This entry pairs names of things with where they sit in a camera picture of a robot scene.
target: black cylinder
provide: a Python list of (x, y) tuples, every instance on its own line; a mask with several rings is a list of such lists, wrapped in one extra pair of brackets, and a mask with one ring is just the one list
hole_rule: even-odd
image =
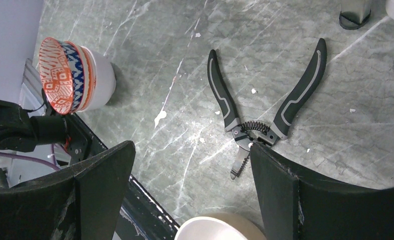
[(33, 116), (30, 118), (38, 139), (37, 145), (64, 144), (67, 136), (66, 120), (61, 116)]

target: stacked bowl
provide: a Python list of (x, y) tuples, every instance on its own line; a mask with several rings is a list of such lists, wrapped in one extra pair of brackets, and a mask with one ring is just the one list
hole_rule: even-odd
[(49, 103), (62, 115), (102, 107), (116, 88), (110, 61), (70, 41), (44, 39), (39, 70)]

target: hand tool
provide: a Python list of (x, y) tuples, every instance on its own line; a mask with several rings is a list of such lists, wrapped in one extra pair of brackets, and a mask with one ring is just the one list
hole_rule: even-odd
[(225, 132), (232, 132), (239, 145), (238, 156), (231, 170), (232, 179), (239, 177), (245, 164), (250, 160), (250, 148), (254, 142), (258, 141), (272, 147), (279, 139), (287, 139), (288, 130), (295, 115), (319, 85), (325, 67), (326, 42), (322, 38), (319, 39), (303, 76), (282, 103), (272, 125), (268, 127), (256, 121), (241, 123), (236, 105), (220, 73), (216, 51), (210, 51), (207, 63), (209, 84), (222, 110)]

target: coil spring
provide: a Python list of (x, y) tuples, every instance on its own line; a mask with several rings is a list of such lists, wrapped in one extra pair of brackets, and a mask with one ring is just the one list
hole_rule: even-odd
[(248, 130), (256, 130), (259, 132), (262, 132), (264, 134), (266, 134), (269, 131), (269, 127), (261, 122), (256, 122), (256, 121), (246, 121), (245, 123), (243, 123), (241, 125), (241, 130), (244, 131), (248, 131)]

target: gray and black handle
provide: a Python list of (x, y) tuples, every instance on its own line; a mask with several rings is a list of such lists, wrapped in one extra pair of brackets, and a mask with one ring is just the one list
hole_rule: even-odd
[(286, 139), (289, 127), (300, 108), (315, 91), (326, 67), (326, 42), (319, 39), (315, 52), (301, 79), (282, 103), (270, 129), (281, 139)]
[(240, 125), (241, 122), (238, 117), (236, 105), (220, 73), (219, 62), (215, 50), (211, 50), (209, 54), (207, 75), (211, 90), (222, 110), (223, 121), (225, 122), (225, 132), (229, 132), (234, 127)]

